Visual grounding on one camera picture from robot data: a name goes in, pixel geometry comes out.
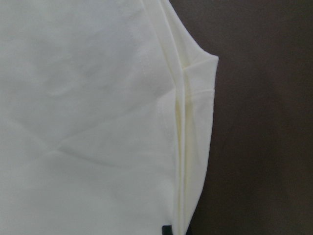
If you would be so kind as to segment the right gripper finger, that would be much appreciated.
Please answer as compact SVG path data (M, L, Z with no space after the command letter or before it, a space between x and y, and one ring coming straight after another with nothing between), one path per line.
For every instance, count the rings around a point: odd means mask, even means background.
M161 226L162 235L173 235L173 220L170 219L164 222Z

